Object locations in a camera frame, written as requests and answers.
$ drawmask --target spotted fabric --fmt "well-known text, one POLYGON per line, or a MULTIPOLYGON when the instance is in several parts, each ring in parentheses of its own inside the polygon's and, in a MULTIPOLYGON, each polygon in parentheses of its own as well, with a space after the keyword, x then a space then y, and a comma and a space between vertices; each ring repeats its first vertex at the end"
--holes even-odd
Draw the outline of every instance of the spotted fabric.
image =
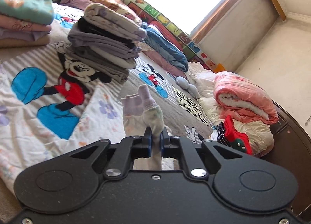
POLYGON ((176 93, 178 104, 183 109, 185 109, 187 112, 192 114, 199 121, 203 122, 210 128, 214 129, 212 122, 209 120, 209 118, 206 116, 201 106, 196 101, 187 97, 183 92, 176 89, 174 86, 173 86, 173 90, 176 93))

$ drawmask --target screw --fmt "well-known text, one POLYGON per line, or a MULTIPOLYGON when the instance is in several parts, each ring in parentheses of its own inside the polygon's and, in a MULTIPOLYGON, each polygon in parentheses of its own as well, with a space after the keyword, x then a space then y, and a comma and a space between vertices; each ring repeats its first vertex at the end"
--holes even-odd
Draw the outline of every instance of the screw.
POLYGON ((24 219, 21 220, 21 223, 22 224, 32 224, 32 220, 28 219, 28 218, 24 218, 24 219))
POLYGON ((203 170, 203 169, 194 169, 191 171, 191 174, 192 176, 195 176, 195 177, 204 177, 207 172, 206 170, 203 170))
POLYGON ((289 220, 289 219, 286 219, 286 218, 281 219, 280 222, 279 222, 279 224, 290 224, 290 220, 289 220))
POLYGON ((153 180, 159 180, 161 177, 159 175, 153 175, 151 178, 153 180))
POLYGON ((116 177, 121 175, 121 171, 118 169, 108 169, 106 170, 106 175, 109 177, 116 177))

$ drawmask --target pink comforter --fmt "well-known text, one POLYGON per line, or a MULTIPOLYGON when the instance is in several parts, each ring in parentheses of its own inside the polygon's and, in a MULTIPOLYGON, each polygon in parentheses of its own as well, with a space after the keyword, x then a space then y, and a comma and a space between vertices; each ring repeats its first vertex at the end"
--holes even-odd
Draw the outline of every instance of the pink comforter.
POLYGON ((215 79, 214 98, 224 110, 220 115, 224 119, 231 115, 234 119, 243 123, 261 120, 266 124, 274 124, 278 121, 276 108, 268 94, 259 86, 253 84, 250 80, 231 72, 217 73, 215 79), (241 108, 240 106, 229 106, 228 102, 223 102, 223 96, 231 95, 228 99, 231 103, 243 103, 248 101, 256 109, 260 109, 268 114, 268 120, 254 113, 251 109, 241 108))

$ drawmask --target brown folded clothing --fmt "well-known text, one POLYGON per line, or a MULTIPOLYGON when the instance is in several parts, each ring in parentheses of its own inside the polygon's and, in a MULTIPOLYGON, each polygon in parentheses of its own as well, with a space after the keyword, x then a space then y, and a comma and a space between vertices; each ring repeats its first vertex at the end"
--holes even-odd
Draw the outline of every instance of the brown folded clothing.
POLYGON ((17 47, 31 47, 31 46, 42 46, 50 43, 50 36, 44 35, 34 42, 25 40, 6 38, 0 39, 0 48, 17 48, 17 47))

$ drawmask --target plush toy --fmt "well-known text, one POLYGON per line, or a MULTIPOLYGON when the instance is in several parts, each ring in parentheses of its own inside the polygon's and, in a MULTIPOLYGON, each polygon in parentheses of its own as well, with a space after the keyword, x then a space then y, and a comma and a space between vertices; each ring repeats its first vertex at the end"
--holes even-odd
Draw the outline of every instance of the plush toy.
POLYGON ((185 89, 187 92, 189 92, 189 94, 193 97, 193 98, 200 98, 200 94, 197 90, 197 88, 192 85, 189 84, 188 81, 183 78, 183 77, 177 77, 175 78, 175 82, 176 84, 178 84, 181 88, 185 89))

